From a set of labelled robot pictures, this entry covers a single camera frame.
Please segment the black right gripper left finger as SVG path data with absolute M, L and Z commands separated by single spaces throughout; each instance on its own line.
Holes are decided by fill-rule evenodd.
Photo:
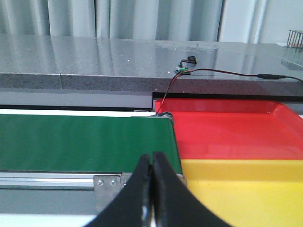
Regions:
M 121 192 L 89 227 L 149 227 L 151 224 L 150 156 L 142 155 Z

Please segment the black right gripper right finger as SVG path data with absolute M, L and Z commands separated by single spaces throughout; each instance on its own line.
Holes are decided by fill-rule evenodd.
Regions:
M 229 227 L 212 213 L 177 177 L 162 152 L 153 154 L 153 198 L 158 227 Z

